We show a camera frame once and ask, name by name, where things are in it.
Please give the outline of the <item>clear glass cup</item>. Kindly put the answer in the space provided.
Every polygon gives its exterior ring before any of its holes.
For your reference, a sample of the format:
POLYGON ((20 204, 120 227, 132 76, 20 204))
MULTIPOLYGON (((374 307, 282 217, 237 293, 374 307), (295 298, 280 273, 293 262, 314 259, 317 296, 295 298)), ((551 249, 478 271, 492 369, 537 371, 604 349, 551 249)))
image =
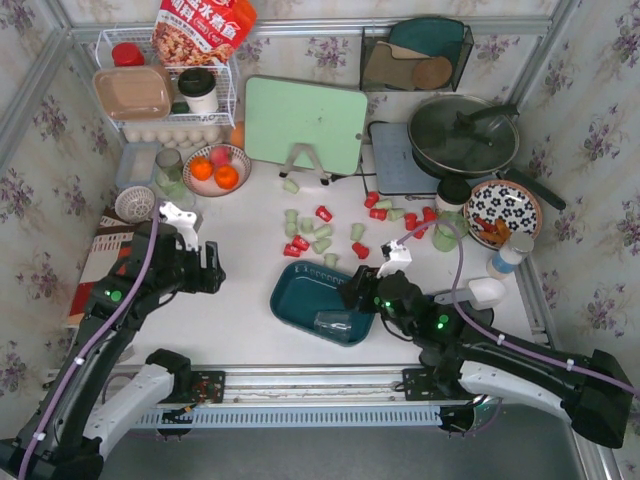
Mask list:
POLYGON ((350 312, 339 310, 319 311, 314 319, 314 331, 336 342, 347 342, 352 330, 350 312))
POLYGON ((183 211, 194 211, 196 204, 195 195, 184 185, 177 185, 167 194, 167 198, 183 211))

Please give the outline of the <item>teal storage basket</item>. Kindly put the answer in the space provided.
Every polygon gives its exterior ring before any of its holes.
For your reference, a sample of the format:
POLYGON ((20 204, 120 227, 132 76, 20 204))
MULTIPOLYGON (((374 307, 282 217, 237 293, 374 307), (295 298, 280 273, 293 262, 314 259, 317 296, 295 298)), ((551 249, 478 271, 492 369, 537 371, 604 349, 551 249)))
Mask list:
POLYGON ((373 314, 347 309, 337 291, 349 275, 309 261, 294 261, 281 273, 272 291, 269 306, 273 315, 284 324, 343 347, 361 343, 374 322, 373 314), (347 311, 352 316, 352 330, 347 342, 336 342, 314 331, 314 319, 319 311, 347 311))

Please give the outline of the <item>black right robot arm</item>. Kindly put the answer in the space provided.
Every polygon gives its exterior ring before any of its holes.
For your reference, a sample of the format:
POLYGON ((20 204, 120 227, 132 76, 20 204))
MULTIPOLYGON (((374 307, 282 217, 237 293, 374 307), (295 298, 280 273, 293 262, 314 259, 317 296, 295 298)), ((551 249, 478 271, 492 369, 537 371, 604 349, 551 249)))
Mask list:
POLYGON ((580 436, 619 449, 631 414, 632 385, 618 360, 536 345, 475 319, 462 306, 424 294, 402 272, 380 278, 360 267, 338 291, 344 305, 376 313, 419 347, 446 397, 464 393, 514 400, 550 413, 580 436))

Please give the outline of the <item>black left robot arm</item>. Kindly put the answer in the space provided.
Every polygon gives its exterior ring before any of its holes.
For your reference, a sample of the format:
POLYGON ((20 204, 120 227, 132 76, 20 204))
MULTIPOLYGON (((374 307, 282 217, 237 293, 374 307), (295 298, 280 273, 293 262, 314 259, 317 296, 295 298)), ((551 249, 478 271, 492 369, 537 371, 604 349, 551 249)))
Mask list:
POLYGON ((188 401, 189 358, 158 349, 122 390, 96 404, 117 360, 166 295, 216 293, 226 274, 217 243, 190 248, 173 226, 143 223, 130 250, 90 290, 76 339, 48 393, 15 438, 1 469, 16 479, 96 479, 113 448, 152 406, 188 401))

